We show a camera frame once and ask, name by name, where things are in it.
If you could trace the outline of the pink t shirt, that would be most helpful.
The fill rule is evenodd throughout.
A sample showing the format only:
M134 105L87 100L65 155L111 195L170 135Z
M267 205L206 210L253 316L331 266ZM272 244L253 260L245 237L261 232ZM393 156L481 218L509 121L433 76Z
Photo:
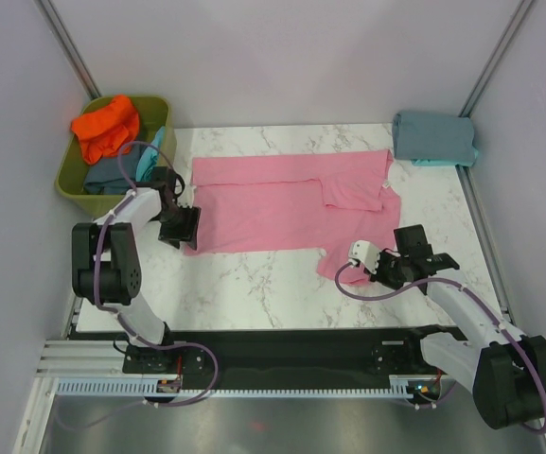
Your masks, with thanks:
M395 246L401 199L389 182L388 149L327 154L196 158L196 249L185 255L319 249L319 275L360 286L341 271L351 245Z

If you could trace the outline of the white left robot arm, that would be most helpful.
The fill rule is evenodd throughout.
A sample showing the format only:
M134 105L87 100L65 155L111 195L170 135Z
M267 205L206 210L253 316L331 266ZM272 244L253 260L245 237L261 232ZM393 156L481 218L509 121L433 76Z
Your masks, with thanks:
M113 316L125 332L126 374L182 371L182 354L172 344L167 323L154 314L141 292L135 237L155 220L160 224L159 241L196 250L201 209L178 204L184 190L180 175L158 166L151 182L140 183L107 214L72 230L72 288L78 297Z

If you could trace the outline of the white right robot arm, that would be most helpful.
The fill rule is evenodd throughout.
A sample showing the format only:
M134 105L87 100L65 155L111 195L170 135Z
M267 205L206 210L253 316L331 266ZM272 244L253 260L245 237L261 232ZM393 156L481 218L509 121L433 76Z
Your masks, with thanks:
M403 348L414 372L434 366L470 391L484 422L499 429L538 420L546 434L546 339L528 336L507 321L468 285L448 253L435 253L422 226L395 231L396 250L381 250L364 240L350 248L371 281L390 296L418 289L440 306L464 335L455 339L436 328Z

